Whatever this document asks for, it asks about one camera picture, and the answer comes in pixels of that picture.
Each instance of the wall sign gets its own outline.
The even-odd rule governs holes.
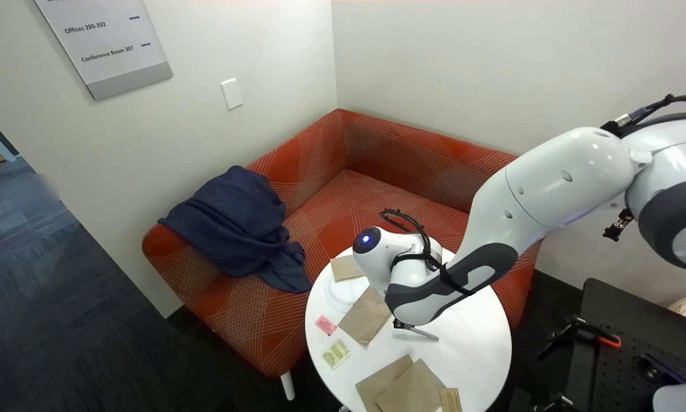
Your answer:
[[[171,78],[142,0],[34,0],[101,100]]]

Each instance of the white wall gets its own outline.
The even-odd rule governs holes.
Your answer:
[[[179,307],[140,252],[169,205],[335,107],[331,4],[143,0],[173,78],[90,100],[32,0],[0,0],[0,128],[149,299]],[[227,113],[235,75],[245,105]]]
[[[686,0],[333,0],[337,103],[522,153],[686,92]],[[602,208],[544,242],[539,267],[642,297],[686,295],[686,272]]]

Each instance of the navy blue jacket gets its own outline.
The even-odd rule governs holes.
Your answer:
[[[259,275],[273,288],[303,293],[303,250],[289,242],[283,214],[267,178],[235,165],[173,205],[159,225],[232,276]]]

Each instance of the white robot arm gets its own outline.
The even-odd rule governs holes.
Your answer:
[[[431,240],[373,226],[355,240],[358,266],[397,320],[423,325],[503,276],[532,242],[623,192],[646,242],[686,267],[686,118],[637,125],[672,100],[574,128],[504,165],[476,192],[448,264]]]

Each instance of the orange couch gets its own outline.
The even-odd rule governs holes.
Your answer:
[[[476,190],[510,162],[510,153],[392,122],[333,110],[249,170],[270,178],[286,203],[286,229],[316,275],[351,237],[381,225],[390,205],[413,214],[443,247],[456,250]],[[232,279],[155,225],[145,259],[220,338],[270,377],[303,354],[303,293],[281,293],[255,276]],[[538,245],[493,283],[515,327],[531,290]]]

